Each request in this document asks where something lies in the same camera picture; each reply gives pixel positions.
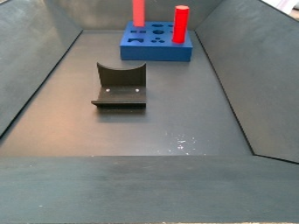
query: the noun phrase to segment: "bin floor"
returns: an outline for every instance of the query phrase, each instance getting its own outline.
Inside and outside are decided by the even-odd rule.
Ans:
[[[146,108],[97,109],[96,63],[121,61],[121,31],[84,31],[0,142],[0,156],[250,156],[193,32],[190,62],[146,62]]]

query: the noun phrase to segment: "black plastic part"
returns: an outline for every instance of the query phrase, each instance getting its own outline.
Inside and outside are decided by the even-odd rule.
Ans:
[[[97,107],[145,107],[145,63],[133,69],[113,69],[97,63],[101,88]]]

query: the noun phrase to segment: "blue block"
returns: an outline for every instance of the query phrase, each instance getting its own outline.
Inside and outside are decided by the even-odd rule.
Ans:
[[[185,32],[182,44],[172,42],[172,22],[145,22],[144,27],[134,27],[128,22],[120,42],[121,60],[168,60],[190,61],[192,42]]]

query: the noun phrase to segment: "red cylinder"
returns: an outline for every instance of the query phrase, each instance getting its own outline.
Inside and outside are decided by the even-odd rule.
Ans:
[[[145,26],[145,0],[133,0],[133,25]]]
[[[185,5],[174,6],[173,29],[172,29],[173,43],[177,44],[184,43],[188,18],[189,18],[189,7]]]

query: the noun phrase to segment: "white surface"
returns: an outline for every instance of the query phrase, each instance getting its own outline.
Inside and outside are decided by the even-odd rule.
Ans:
[[[265,3],[270,4],[285,14],[290,13],[292,8],[299,7],[297,0],[262,0]]]

